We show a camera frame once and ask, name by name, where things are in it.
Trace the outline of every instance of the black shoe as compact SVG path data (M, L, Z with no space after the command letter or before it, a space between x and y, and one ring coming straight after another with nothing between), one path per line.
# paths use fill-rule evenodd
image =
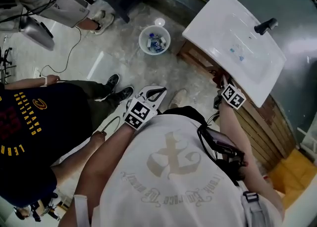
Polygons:
M117 92L115 95L119 98L119 101L122 102L125 99L128 99L134 92L133 87L126 87L120 92Z
M119 74L114 74L108 79L106 86L110 88L110 92L114 91L114 88L119 83L119 80L120 80Z

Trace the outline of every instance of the white bucket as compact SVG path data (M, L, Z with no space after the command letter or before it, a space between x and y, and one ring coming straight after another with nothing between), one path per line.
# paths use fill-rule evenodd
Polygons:
M159 35L161 37L164 37L164 39L166 40L166 44L165 44L165 49L159 53L152 53L151 51L149 51L147 45L148 45L148 39L150 38L150 34L153 33L155 35ZM164 27L159 27L159 26L149 26L147 28L145 28L139 36L139 45L141 50L143 50L143 52L145 52L146 54L149 55L160 55L162 53L164 53L165 51L167 51L169 45L170 45L170 35L168 33L168 31L164 28Z

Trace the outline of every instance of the wrist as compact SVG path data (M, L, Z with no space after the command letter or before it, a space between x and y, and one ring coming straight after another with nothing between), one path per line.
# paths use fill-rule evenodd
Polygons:
M90 140L88 144L86 144L84 147L91 152L94 153L100 146L100 143L95 142L94 140Z
M220 109L230 109L232 110L232 107L225 101L222 99L220 105L219 105L219 110Z
M41 86L44 86L44 85L45 85L45 82L46 82L45 77L41 77L41 78L39 78L38 80L39 80Z
M136 130L132 128L130 125L123 123L121 128L127 133L134 133Z

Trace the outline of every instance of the black pants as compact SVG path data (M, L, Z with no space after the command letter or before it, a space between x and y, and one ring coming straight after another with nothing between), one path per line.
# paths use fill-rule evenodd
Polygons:
M190 119L193 119L202 125L207 125L207 122L205 121L204 117L195 108L193 108L191 106L184 106L184 107L177 107L177 108L168 109L162 114L182 115L182 116L186 116Z
M68 81L68 83L79 86L86 93L94 131L105 118L115 111L120 103L118 98L114 94L111 94L111 89L107 85L81 80ZM107 98L103 101L95 101L95 99L105 97Z

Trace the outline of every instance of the gray shorts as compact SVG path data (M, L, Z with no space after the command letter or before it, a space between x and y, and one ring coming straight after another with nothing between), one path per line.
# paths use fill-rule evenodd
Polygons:
M50 0L21 0L29 9L48 3ZM87 18L89 10L85 7L84 0L57 0L51 7L45 9L39 15L57 21L68 27L75 27L79 22Z

